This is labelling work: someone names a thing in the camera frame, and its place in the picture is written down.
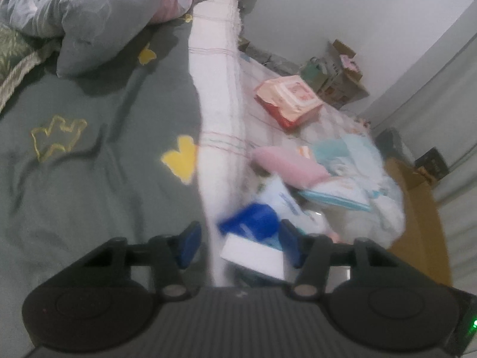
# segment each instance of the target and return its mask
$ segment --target ribbed black surface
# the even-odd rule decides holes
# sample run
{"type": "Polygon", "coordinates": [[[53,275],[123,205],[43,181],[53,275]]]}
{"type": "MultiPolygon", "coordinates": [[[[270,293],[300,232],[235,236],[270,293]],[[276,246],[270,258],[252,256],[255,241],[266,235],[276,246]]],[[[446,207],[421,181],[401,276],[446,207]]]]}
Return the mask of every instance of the ribbed black surface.
{"type": "Polygon", "coordinates": [[[373,351],[349,341],[318,306],[288,299],[278,288],[202,288],[193,299],[163,307],[149,329],[118,348],[65,354],[38,348],[31,358],[445,358],[373,351]]]}

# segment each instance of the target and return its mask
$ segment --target yellow crown outline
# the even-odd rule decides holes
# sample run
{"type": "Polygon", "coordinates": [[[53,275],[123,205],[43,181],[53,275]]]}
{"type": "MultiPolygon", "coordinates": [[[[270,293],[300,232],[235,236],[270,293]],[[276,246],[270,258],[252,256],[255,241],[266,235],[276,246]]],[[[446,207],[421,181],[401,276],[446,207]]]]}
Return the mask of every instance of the yellow crown outline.
{"type": "Polygon", "coordinates": [[[43,128],[43,127],[32,129],[30,134],[33,137],[33,146],[35,148],[35,153],[36,153],[36,157],[37,157],[38,161],[40,163],[44,162],[46,159],[48,159],[53,154],[55,149],[58,149],[58,150],[60,150],[62,152],[65,152],[65,153],[70,152],[71,149],[73,149],[73,147],[75,146],[76,142],[79,140],[79,138],[81,136],[81,132],[87,127],[87,125],[88,125],[88,123],[86,122],[86,120],[80,119],[80,120],[73,120],[71,125],[67,126],[66,125],[66,120],[63,117],[55,115],[55,116],[53,116],[52,121],[49,123],[48,129],[43,128]],[[43,133],[45,133],[45,135],[47,137],[49,137],[49,135],[51,134],[51,132],[52,132],[56,123],[60,123],[60,130],[62,132],[70,132],[70,133],[73,132],[78,125],[77,130],[76,130],[76,134],[67,146],[64,146],[64,145],[59,144],[59,143],[51,144],[48,147],[48,150],[46,151],[46,153],[42,156],[41,152],[38,149],[38,144],[37,144],[35,135],[38,134],[38,133],[43,132],[43,133]]]}

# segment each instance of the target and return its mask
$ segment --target black disc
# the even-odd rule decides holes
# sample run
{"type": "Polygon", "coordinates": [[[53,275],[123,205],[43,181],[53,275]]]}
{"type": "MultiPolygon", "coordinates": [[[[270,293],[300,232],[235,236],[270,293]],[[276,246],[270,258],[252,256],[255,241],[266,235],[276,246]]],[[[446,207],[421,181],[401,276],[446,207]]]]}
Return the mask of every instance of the black disc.
{"type": "Polygon", "coordinates": [[[328,312],[347,336],[372,348],[412,352],[442,344],[454,330],[459,308],[444,287],[336,288],[328,312]]]}
{"type": "Polygon", "coordinates": [[[23,303],[25,327],[35,344],[68,352],[120,345],[145,326],[152,296],[141,286],[39,287],[23,303]]]}

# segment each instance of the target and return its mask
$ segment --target yellow patch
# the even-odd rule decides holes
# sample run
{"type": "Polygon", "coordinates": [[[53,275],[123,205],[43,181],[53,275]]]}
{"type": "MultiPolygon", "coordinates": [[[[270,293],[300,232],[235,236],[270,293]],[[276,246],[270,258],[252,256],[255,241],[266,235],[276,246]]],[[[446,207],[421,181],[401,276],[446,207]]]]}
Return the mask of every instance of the yellow patch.
{"type": "Polygon", "coordinates": [[[181,16],[180,19],[184,20],[186,23],[190,23],[194,17],[190,15],[189,13],[186,13],[185,15],[181,16]]]}
{"type": "Polygon", "coordinates": [[[139,60],[139,63],[144,66],[145,64],[149,63],[150,61],[153,61],[156,58],[156,53],[149,49],[149,43],[147,43],[143,50],[139,53],[137,60],[139,60]]]}
{"type": "Polygon", "coordinates": [[[169,167],[184,184],[192,182],[196,169],[197,147],[190,136],[181,135],[177,138],[178,151],[170,150],[161,156],[161,161],[169,167]]]}
{"type": "Polygon", "coordinates": [[[35,148],[36,157],[39,162],[44,162],[48,159],[53,152],[57,149],[62,152],[70,152],[71,149],[75,146],[76,142],[81,136],[81,132],[87,127],[88,123],[86,120],[73,120],[73,122],[68,126],[66,125],[66,120],[58,115],[53,116],[52,121],[49,123],[48,128],[34,128],[31,131],[33,137],[33,146],[35,148]],[[59,131],[65,133],[63,136],[66,140],[69,140],[67,144],[58,143],[57,141],[51,141],[50,135],[54,130],[58,129],[59,131]],[[47,139],[46,143],[43,144],[44,147],[38,146],[37,136],[38,134],[45,134],[47,139]]]}

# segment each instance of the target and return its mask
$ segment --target wall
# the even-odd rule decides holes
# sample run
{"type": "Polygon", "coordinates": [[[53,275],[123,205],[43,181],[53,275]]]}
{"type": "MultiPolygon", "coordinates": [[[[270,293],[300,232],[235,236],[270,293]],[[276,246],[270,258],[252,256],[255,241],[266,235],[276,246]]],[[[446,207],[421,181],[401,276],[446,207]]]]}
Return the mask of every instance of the wall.
{"type": "Polygon", "coordinates": [[[449,29],[473,0],[257,0],[244,36],[295,63],[339,38],[355,51],[371,95],[363,112],[449,29]]]}

